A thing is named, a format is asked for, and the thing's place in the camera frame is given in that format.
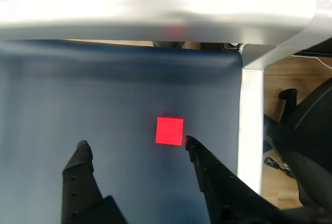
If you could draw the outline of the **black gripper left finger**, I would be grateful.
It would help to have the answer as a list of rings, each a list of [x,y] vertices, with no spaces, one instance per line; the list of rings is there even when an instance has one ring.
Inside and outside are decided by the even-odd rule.
[[[88,142],[79,141],[62,172],[62,223],[114,223],[111,203],[94,179],[92,160]]]

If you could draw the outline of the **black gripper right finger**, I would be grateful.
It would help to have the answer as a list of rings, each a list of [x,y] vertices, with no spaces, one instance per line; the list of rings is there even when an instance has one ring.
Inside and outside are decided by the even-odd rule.
[[[211,223],[285,223],[276,207],[235,176],[194,137],[185,137],[185,149],[195,167]]]

